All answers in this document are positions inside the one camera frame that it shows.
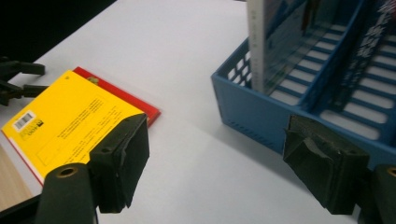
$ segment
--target blue plastic basket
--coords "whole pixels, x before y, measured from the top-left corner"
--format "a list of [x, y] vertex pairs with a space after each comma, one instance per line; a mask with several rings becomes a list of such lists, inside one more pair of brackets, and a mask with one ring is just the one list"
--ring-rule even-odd
[[374, 57], [346, 109], [328, 109], [330, 80], [352, 45], [357, 34], [353, 28], [364, 8], [364, 0], [346, 1], [333, 26], [269, 96], [251, 89], [244, 41], [212, 75], [223, 123], [282, 154], [289, 117], [298, 114], [322, 122], [366, 150], [371, 168], [396, 164], [396, 36], [389, 36]]

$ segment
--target white table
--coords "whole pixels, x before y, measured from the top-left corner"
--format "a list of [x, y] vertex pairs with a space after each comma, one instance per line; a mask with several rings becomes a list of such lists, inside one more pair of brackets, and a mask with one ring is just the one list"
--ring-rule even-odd
[[[82, 66], [161, 109], [132, 207], [100, 223], [356, 223], [323, 209], [280, 155], [221, 123], [210, 76], [247, 36], [243, 2], [119, 0], [37, 60], [46, 75], [12, 81], [49, 85]], [[0, 124], [28, 102], [1, 106]]]

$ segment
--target red book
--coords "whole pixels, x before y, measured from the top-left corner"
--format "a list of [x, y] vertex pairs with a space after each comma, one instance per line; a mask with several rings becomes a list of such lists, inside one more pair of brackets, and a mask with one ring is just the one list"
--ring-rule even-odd
[[89, 71], [81, 67], [77, 67], [76, 69], [74, 69], [74, 72], [82, 77], [89, 79], [104, 90], [107, 90], [108, 92], [118, 96], [123, 101], [141, 109], [148, 116], [148, 126], [150, 126], [155, 121], [155, 119], [161, 115], [161, 111], [157, 107], [150, 105], [135, 96], [132, 96], [130, 93], [121, 90], [120, 88], [112, 85], [111, 83], [103, 80], [102, 78], [90, 73]]

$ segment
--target barcode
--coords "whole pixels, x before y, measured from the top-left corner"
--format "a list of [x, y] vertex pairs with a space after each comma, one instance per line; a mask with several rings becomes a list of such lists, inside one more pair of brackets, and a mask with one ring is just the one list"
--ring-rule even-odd
[[24, 126], [26, 126], [27, 123], [29, 123], [30, 120], [32, 120], [35, 117], [35, 114], [32, 111], [26, 112], [20, 119], [15, 121], [14, 123], [14, 128], [17, 131], [20, 131]]

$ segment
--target yellow book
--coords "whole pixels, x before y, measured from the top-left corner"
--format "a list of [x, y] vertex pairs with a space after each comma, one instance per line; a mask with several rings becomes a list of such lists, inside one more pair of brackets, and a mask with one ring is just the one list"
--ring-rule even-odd
[[2, 131], [41, 184], [51, 170], [89, 161], [89, 152], [123, 119], [143, 112], [67, 71]]

